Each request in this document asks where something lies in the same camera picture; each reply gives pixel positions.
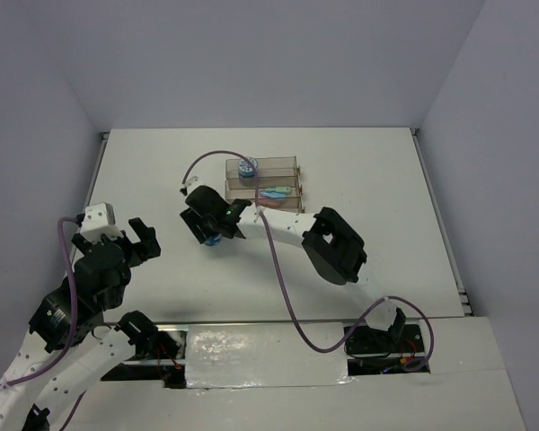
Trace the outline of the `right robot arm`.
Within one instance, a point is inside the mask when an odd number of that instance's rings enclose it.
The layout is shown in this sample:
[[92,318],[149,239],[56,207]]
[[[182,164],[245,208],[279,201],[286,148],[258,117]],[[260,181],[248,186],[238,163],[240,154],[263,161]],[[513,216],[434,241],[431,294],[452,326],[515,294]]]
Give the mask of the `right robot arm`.
[[[269,243],[271,259],[287,312],[302,340],[318,353],[331,353],[345,345],[361,324],[372,330],[374,344],[383,351],[393,351],[404,339],[405,316],[402,309],[371,286],[367,274],[365,241],[334,209],[323,207],[316,214],[293,213],[263,207],[247,199],[226,202],[217,191],[205,184],[181,187],[187,206],[181,219],[199,243],[212,239],[252,240],[264,238]],[[347,286],[367,308],[331,347],[318,347],[304,333],[289,299],[275,244],[284,243],[303,250],[316,273],[335,286]]]

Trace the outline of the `green correction tape case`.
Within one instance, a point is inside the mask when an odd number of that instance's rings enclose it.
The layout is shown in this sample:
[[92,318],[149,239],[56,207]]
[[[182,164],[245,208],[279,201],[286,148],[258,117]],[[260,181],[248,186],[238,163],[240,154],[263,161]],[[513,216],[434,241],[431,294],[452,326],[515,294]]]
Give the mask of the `green correction tape case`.
[[288,186],[277,186],[277,187],[273,187],[273,188],[266,188],[266,190],[268,192],[279,193],[279,194],[283,194],[283,195],[286,195],[286,196],[291,194],[291,188],[288,187]]

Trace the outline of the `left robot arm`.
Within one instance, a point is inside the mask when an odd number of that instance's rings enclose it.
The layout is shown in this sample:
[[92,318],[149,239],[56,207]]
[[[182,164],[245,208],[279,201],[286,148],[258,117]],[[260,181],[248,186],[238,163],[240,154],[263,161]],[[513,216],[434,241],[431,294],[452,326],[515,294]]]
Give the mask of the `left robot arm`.
[[121,305],[133,268],[160,256],[155,229],[129,220],[138,240],[102,211],[63,217],[57,233],[66,276],[32,315],[0,380],[0,430],[48,430],[69,405],[119,363],[156,352],[161,333],[140,311],[126,313],[88,352],[79,345]]

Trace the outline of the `blue correction tape case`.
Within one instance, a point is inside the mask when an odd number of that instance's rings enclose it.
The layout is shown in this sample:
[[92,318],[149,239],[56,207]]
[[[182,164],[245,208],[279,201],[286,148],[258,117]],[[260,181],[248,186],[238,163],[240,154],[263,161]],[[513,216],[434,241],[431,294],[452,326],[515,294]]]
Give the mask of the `blue correction tape case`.
[[281,199],[287,198],[287,195],[283,193],[279,193],[277,191],[262,190],[260,192],[260,197],[264,199],[281,200]]

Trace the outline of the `blue jar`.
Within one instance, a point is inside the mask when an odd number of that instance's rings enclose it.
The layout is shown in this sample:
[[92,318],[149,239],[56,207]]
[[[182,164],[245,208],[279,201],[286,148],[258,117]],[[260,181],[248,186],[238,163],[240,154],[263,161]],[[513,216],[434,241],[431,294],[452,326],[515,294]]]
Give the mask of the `blue jar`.
[[237,163],[238,180],[244,187],[252,187],[258,177],[259,164],[253,157],[240,159]]
[[217,234],[215,236],[211,236],[209,238],[207,238],[203,244],[208,246],[208,247],[214,247],[214,246],[217,246],[223,239],[223,236],[221,234]]

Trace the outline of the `pink correction tape case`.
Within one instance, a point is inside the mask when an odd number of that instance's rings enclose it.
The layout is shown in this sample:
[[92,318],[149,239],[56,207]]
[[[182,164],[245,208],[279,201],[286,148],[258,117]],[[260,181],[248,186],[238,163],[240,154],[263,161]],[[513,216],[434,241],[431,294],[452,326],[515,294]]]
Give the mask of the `pink correction tape case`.
[[258,204],[263,207],[280,208],[284,204],[284,201],[282,199],[261,197],[258,199]]

